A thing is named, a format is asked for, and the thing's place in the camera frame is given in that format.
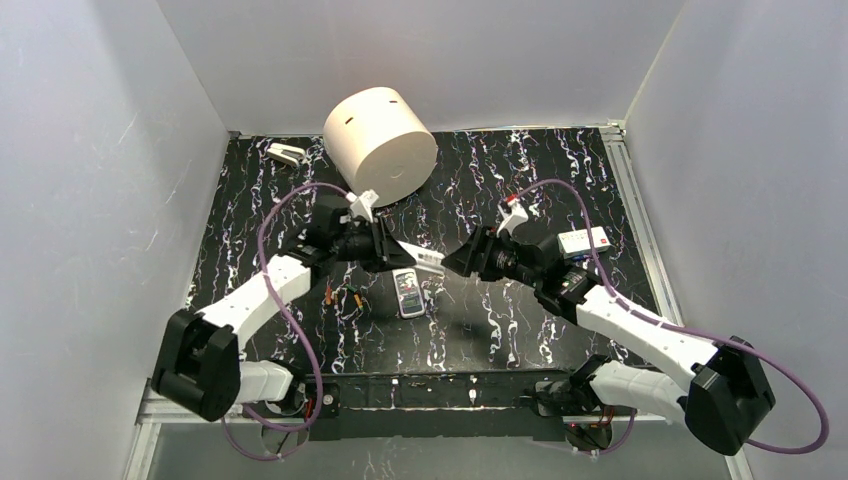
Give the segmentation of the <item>white remote control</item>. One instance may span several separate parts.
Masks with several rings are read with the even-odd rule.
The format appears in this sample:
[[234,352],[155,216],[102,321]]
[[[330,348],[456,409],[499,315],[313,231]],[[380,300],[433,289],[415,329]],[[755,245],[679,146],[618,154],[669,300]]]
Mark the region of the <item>white remote control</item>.
[[445,274],[443,253],[407,242],[400,242],[400,246],[415,259],[415,269],[435,275]]

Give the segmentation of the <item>green yellow battery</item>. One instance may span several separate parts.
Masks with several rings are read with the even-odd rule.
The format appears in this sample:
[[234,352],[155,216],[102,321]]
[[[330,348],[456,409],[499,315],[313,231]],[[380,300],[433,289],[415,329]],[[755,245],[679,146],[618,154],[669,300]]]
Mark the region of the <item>green yellow battery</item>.
[[349,294],[349,296],[354,300],[357,309],[362,311],[364,309],[364,300],[357,288],[354,288],[351,285],[345,285],[344,290]]

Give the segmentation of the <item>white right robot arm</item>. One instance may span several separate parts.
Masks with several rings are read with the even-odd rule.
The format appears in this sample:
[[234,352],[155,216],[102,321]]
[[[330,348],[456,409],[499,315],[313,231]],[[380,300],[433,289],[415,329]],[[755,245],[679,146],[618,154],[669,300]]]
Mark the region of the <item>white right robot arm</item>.
[[478,226],[441,264],[463,277],[526,285],[547,312],[616,341],[653,367],[645,371],[598,360],[572,378],[573,395],[681,422],[726,456],[741,449],[776,404],[748,342],[685,333],[610,291],[597,274],[566,259],[552,238],[521,244]]

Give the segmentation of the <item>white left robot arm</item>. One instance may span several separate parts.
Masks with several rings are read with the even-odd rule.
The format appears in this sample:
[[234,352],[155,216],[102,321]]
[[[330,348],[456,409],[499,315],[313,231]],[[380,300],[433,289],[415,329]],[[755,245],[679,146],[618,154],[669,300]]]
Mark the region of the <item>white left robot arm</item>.
[[354,196],[322,196],[259,273],[217,302],[169,318],[152,390],[207,421],[236,404],[287,401],[303,378],[280,361],[243,361],[241,353],[281,305],[313,290],[338,262],[382,273],[414,267],[418,259]]

